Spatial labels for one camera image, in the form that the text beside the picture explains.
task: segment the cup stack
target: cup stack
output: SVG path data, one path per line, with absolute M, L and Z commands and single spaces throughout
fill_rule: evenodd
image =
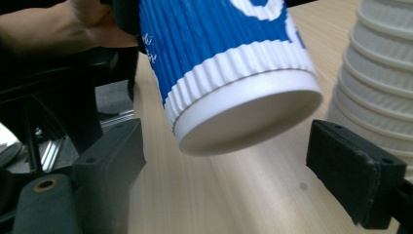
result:
M 326 120 L 408 165 L 413 181 L 413 1 L 363 0 Z

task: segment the black plastic part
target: black plastic part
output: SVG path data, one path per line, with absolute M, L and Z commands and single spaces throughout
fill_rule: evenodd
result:
M 397 234 L 413 233 L 413 184 L 407 180 L 389 200 L 389 211 L 400 223 Z
M 129 192 L 146 161 L 140 121 L 113 127 L 74 163 L 86 233 L 126 233 Z
M 81 233 L 67 175 L 46 175 L 24 186 L 16 214 L 13 234 Z
M 307 166 L 354 223 L 366 229 L 389 227 L 389 200 L 403 183 L 404 162 L 342 126 L 315 120 Z
M 7 146 L 7 148 L 0 152 L 0 168 L 7 166 L 13 160 L 15 160 L 23 148 L 23 144 L 20 142 L 15 142 L 12 145 Z

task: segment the wooden table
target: wooden table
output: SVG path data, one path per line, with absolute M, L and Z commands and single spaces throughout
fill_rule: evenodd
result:
M 136 117 L 147 165 L 131 193 L 131 233 L 395 233 L 354 226 L 305 165 L 311 122 L 323 119 L 356 21 L 359 0 L 319 0 L 290 9 L 319 73 L 324 100 L 306 121 L 248 149 L 182 155 L 148 60 L 139 62 Z

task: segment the blue paper cup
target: blue paper cup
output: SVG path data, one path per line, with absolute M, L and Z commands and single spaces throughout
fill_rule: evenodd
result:
M 182 152 L 251 146 L 319 106 L 315 70 L 282 0 L 139 4 L 142 39 Z

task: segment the cup rim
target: cup rim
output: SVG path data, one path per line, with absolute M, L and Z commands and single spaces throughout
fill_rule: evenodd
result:
M 343 60 L 344 60 L 344 66 L 356 77 L 358 78 L 360 81 L 362 81 L 363 83 L 367 83 L 368 85 L 370 85 L 371 87 L 377 88 L 378 90 L 382 90 L 385 92 L 388 92 L 390 94 L 394 94 L 397 96 L 402 96 L 402 97 L 406 97 L 406 98 L 413 98 L 413 91 L 408 91 L 408 90 L 402 90 L 399 88 L 396 88 L 394 86 L 391 85 L 387 85 L 381 82 L 378 82 L 370 77 L 368 77 L 367 75 L 359 72 L 358 70 L 356 70 L 353 66 L 352 63 L 349 61 L 348 55 L 350 53 L 350 47 L 348 47 L 343 55 Z M 359 55 L 362 59 L 368 59 L 368 58 L 364 58 L 363 55 Z

